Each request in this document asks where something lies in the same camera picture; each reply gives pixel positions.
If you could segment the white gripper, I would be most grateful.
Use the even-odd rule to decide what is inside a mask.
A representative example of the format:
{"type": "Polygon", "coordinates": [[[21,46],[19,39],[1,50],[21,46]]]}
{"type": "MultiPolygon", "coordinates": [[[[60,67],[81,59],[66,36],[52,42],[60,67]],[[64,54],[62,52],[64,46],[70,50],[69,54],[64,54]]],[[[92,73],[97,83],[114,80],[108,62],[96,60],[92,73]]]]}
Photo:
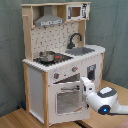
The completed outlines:
{"type": "Polygon", "coordinates": [[[95,91],[95,84],[87,77],[80,78],[80,85],[82,87],[83,98],[85,98],[87,95],[95,91]]]}

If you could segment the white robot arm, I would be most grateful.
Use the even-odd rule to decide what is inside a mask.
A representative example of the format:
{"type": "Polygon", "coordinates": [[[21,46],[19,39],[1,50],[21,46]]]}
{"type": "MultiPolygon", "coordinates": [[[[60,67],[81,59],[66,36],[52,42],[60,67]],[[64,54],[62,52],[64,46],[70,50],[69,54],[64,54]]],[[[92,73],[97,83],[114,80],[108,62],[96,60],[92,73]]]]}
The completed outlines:
{"type": "Polygon", "coordinates": [[[87,77],[81,77],[80,83],[86,103],[101,115],[128,115],[128,105],[120,105],[114,88],[105,87],[95,90],[95,84],[87,77]]]}

